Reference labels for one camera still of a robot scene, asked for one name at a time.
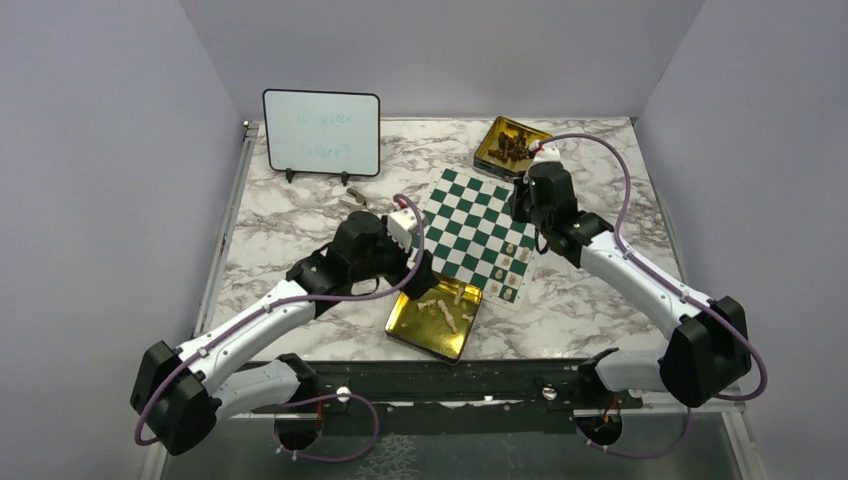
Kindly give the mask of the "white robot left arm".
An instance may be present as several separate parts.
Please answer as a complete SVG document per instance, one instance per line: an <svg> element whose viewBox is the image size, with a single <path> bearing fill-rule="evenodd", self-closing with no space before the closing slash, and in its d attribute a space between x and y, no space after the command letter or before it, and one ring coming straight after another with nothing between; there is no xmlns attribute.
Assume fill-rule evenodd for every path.
<svg viewBox="0 0 848 480"><path fill-rule="evenodd" d="M271 394L298 411L313 401L310 370L295 354L247 370L245 364L273 341L319 318L339 303L365 302L355 284L385 280L387 295L417 299L434 288L433 256L423 246L428 220L413 205L377 216L350 214L333 239L296 262L262 299L212 331L171 347L164 341L143 354L131 392L138 413L135 441L160 443L171 455L197 446L216 423L270 402Z"/></svg>

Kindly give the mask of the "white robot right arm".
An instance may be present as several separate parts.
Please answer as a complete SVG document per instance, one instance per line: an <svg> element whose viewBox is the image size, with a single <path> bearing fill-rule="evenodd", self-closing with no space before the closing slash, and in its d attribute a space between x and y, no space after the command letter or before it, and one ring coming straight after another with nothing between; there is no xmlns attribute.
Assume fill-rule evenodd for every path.
<svg viewBox="0 0 848 480"><path fill-rule="evenodd" d="M745 312L732 297L715 300L660 272L618 241L612 224L579 208L570 173L559 162L533 164L514 183L512 219L534 227L545 251L565 258L614 288L646 315L667 343L660 349L607 349L580 368L579 398L600 407L626 390L666 392L699 407L748 374L752 355Z"/></svg>

